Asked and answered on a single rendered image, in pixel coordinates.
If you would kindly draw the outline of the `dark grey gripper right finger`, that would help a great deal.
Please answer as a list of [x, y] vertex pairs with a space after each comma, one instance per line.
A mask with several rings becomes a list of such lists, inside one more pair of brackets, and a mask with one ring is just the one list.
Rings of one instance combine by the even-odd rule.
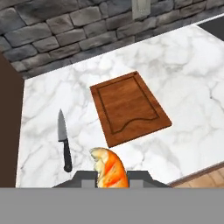
[[168, 187], [168, 185], [152, 178], [148, 171], [127, 171], [130, 188]]

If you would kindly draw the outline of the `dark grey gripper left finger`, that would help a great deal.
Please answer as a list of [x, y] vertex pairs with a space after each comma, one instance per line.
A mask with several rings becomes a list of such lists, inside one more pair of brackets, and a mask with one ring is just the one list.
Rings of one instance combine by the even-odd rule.
[[96, 171], [77, 171], [73, 178], [60, 183], [61, 188], [96, 188], [98, 173]]

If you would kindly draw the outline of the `orange and white shrimp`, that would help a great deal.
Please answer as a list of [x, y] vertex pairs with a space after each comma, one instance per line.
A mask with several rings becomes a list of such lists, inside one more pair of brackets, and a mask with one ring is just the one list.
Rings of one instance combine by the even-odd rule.
[[122, 160], [112, 151], [97, 147], [90, 151], [98, 172], [98, 188], [128, 188], [129, 181]]

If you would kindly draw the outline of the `brown wooden cutting board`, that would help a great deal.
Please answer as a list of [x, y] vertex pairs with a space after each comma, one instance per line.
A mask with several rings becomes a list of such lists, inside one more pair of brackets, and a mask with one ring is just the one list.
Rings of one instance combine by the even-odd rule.
[[90, 90], [109, 148], [172, 125], [138, 71], [93, 85]]

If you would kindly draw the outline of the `dark brown cabinet side panel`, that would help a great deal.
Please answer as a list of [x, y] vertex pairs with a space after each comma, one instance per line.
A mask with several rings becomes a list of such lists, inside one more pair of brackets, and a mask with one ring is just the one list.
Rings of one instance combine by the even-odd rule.
[[0, 187], [15, 187], [25, 81], [0, 53]]

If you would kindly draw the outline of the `dark sink basin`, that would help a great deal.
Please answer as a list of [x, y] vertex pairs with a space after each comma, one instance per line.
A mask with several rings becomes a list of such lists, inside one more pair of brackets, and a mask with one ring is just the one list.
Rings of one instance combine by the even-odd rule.
[[224, 17], [217, 17], [199, 24], [199, 27], [224, 41]]

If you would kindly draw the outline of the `black-handled kitchen knife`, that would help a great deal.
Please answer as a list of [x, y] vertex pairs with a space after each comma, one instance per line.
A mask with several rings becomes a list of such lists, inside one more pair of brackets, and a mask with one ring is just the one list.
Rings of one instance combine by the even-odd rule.
[[67, 127], [65, 122], [65, 117], [63, 115], [62, 110], [59, 111], [58, 114], [58, 141], [62, 142], [64, 145], [63, 149], [63, 155], [64, 155], [64, 171], [65, 172], [71, 172], [72, 167], [72, 159], [71, 159], [71, 153], [69, 148], [69, 142], [67, 137]]

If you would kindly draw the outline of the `grey wall outlet plate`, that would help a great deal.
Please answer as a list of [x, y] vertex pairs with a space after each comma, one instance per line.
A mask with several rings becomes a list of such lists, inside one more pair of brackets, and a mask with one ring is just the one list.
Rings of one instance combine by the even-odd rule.
[[132, 0], [132, 18], [138, 19], [151, 14], [151, 0]]

